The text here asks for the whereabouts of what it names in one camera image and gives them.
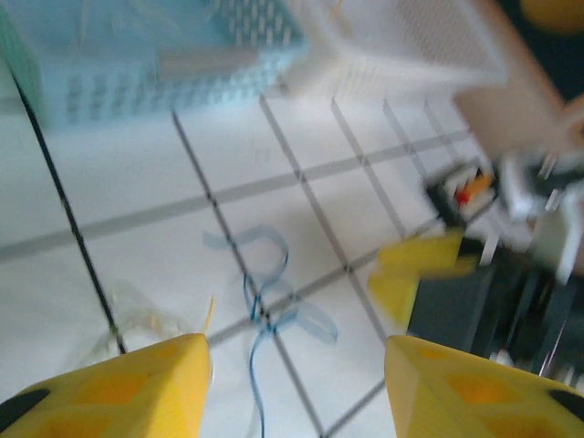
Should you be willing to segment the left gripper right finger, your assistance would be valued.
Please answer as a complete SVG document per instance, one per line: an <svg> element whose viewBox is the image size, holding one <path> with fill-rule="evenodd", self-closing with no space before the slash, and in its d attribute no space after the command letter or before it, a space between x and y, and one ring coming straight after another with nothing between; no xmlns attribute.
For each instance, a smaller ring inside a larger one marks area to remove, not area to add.
<svg viewBox="0 0 584 438"><path fill-rule="evenodd" d="M384 375L399 437L580 437L569 386L411 336L387 339Z"/></svg>

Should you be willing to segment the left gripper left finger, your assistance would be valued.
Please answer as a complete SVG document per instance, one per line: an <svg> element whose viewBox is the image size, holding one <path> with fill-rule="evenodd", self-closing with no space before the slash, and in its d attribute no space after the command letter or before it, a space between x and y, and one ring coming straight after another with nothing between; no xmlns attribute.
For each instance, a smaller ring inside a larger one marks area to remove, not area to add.
<svg viewBox="0 0 584 438"><path fill-rule="evenodd" d="M1 404L4 437L196 437L212 365L202 333L29 386Z"/></svg>

